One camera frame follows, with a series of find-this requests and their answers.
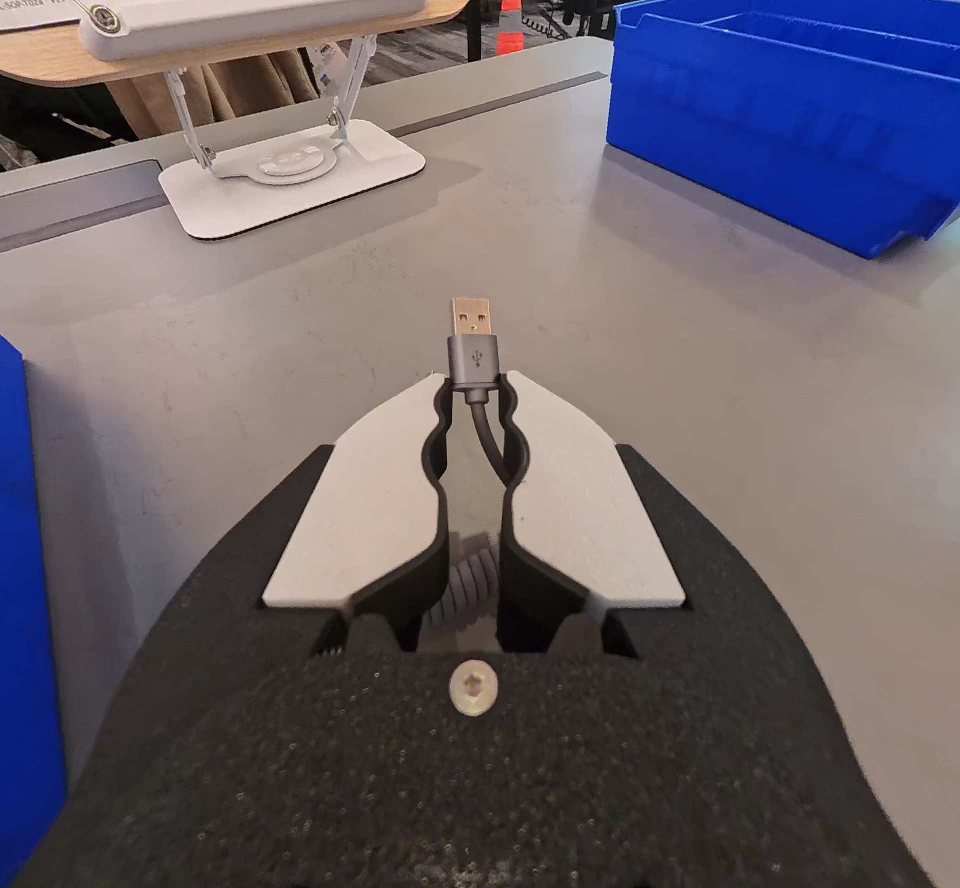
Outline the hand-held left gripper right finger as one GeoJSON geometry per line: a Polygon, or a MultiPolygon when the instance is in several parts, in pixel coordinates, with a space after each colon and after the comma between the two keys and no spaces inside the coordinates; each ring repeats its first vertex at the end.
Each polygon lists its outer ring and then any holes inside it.
{"type": "Polygon", "coordinates": [[[686,594],[615,441],[516,370],[505,434],[519,449],[505,498],[503,594],[528,612],[674,608],[686,594]]]}

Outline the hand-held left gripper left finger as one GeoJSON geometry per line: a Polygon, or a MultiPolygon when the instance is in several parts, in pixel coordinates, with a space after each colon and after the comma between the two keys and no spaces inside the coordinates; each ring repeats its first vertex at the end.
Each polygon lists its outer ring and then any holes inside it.
{"type": "Polygon", "coordinates": [[[271,608],[383,610],[386,585],[441,538],[428,441],[449,379],[430,374],[338,438],[262,593],[271,608]]]}

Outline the blue plastic bin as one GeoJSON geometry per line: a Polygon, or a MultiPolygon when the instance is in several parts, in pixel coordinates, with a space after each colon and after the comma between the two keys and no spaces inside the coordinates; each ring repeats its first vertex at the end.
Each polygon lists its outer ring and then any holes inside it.
{"type": "Polygon", "coordinates": [[[1,885],[66,799],[26,368],[1,340],[1,885]]]}
{"type": "Polygon", "coordinates": [[[864,259],[958,220],[958,1],[614,11],[614,148],[864,259]]]}

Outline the white document stand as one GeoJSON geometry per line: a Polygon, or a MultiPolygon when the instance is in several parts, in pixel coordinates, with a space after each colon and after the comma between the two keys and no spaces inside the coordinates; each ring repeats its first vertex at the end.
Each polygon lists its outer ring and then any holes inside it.
{"type": "MultiPolygon", "coordinates": [[[[311,21],[338,25],[405,15],[426,0],[167,0],[118,13],[90,6],[79,27],[86,50],[118,62],[154,54],[205,51],[251,38],[291,37],[311,21]]],[[[425,160],[386,132],[351,119],[374,35],[354,38],[345,88],[328,126],[214,152],[201,142],[186,102],[183,68],[163,71],[190,159],[162,170],[158,183],[184,232],[213,241],[417,174],[425,160]]]]}

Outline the tan hanging cloth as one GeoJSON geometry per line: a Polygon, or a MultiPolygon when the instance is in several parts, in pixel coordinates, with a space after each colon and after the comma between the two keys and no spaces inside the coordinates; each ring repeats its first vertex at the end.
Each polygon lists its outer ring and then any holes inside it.
{"type": "MultiPolygon", "coordinates": [[[[180,76],[195,126],[208,126],[319,97],[298,50],[262,54],[187,68],[180,76]]],[[[181,131],[162,75],[106,85],[139,139],[181,131]]]]}

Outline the white printed floor sign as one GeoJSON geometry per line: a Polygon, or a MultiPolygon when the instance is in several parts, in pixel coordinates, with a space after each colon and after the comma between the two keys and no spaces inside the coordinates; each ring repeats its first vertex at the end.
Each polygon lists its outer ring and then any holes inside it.
{"type": "Polygon", "coordinates": [[[327,42],[306,47],[303,52],[309,62],[317,93],[322,97],[336,94],[343,60],[339,45],[327,42]]]}

